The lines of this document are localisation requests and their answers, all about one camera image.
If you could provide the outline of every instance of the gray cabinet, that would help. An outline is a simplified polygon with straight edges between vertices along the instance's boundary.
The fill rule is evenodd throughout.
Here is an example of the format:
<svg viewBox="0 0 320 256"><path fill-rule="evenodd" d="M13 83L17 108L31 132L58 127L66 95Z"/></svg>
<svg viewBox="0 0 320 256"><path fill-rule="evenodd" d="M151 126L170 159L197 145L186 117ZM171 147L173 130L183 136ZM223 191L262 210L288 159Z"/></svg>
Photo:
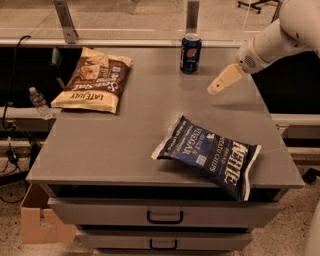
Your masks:
<svg viewBox="0 0 320 256"><path fill-rule="evenodd" d="M108 48L133 59L116 115L63 110L27 180L78 227L85 246L107 255L230 255L304 185L252 79L221 94L207 87L233 62L235 48L203 48L200 69L178 68L178 48ZM236 202L205 176L151 154L184 114L221 136L260 144L248 202Z"/></svg>

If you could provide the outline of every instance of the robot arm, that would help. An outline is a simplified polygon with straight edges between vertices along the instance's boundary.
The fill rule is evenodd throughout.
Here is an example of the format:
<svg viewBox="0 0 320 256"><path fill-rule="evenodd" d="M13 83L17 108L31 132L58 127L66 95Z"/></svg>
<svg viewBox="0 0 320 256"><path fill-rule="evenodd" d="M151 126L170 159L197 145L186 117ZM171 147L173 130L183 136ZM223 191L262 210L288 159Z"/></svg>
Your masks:
<svg viewBox="0 0 320 256"><path fill-rule="evenodd" d="M287 0L274 21L238 51L237 63L254 74L275 61L313 50L320 58L320 13L314 0Z"/></svg>

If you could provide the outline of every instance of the chip bag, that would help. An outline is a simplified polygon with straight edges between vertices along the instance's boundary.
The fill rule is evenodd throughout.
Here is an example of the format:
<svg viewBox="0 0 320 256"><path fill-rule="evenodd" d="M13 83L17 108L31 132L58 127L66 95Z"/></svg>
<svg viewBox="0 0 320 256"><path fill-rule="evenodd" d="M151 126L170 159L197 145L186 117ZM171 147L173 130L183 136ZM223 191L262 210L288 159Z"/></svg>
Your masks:
<svg viewBox="0 0 320 256"><path fill-rule="evenodd" d="M83 47L69 83L51 106L116 113L131 62Z"/></svg>
<svg viewBox="0 0 320 256"><path fill-rule="evenodd" d="M182 116L152 154L177 159L201 172L237 201L248 201L249 171L261 150L221 137Z"/></svg>

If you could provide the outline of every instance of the soda can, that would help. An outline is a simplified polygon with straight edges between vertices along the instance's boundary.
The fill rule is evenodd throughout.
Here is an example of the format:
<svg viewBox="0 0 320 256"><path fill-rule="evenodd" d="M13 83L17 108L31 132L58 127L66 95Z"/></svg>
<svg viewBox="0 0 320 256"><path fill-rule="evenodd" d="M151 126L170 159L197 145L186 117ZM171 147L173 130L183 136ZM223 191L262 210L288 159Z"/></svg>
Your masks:
<svg viewBox="0 0 320 256"><path fill-rule="evenodd" d="M194 33L184 36L181 43L180 69L184 73L198 70L202 40Z"/></svg>

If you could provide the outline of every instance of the plastic bottle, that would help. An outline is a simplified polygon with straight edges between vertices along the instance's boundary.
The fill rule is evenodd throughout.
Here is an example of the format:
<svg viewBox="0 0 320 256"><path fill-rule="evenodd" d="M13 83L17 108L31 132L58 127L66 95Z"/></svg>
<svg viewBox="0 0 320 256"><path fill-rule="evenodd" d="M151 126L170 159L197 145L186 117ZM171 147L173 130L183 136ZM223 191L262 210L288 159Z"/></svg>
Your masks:
<svg viewBox="0 0 320 256"><path fill-rule="evenodd" d="M40 117L44 120L48 120L52 117L52 112L40 91L37 91L35 87L29 88L30 100L33 106L38 110Z"/></svg>

